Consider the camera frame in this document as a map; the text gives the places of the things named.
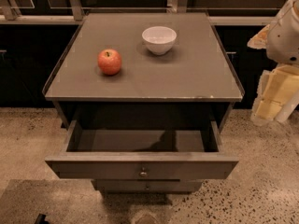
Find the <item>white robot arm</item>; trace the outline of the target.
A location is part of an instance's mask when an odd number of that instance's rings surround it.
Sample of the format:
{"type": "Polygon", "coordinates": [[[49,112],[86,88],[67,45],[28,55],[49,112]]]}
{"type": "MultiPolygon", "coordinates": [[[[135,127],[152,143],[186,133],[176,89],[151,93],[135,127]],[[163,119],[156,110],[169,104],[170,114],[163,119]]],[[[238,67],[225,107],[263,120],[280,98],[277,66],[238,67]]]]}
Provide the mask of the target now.
{"type": "Polygon", "coordinates": [[[278,64],[262,72],[251,120],[258,126],[274,120],[282,123],[299,104],[299,0],[288,0],[247,46],[265,49],[278,64]]]}

